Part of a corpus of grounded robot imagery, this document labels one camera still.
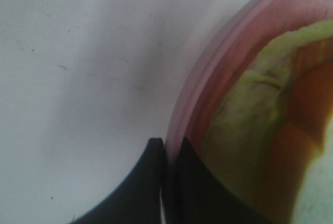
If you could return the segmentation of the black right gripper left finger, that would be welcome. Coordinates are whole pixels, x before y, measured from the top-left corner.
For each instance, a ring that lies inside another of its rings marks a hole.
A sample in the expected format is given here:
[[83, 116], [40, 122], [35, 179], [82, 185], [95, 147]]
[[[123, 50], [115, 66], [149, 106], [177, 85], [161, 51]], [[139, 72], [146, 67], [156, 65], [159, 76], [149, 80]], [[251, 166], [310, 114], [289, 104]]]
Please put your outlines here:
[[163, 140], [149, 139], [140, 159], [122, 183], [73, 223], [162, 223], [163, 164]]

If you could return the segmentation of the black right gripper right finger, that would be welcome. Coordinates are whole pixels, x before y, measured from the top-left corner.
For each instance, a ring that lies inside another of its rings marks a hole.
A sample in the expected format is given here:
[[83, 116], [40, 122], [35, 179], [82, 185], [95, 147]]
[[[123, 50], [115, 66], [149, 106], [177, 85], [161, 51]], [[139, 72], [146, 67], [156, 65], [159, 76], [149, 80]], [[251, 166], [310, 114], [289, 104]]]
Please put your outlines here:
[[218, 182], [187, 138], [176, 162], [173, 208], [173, 223], [272, 223]]

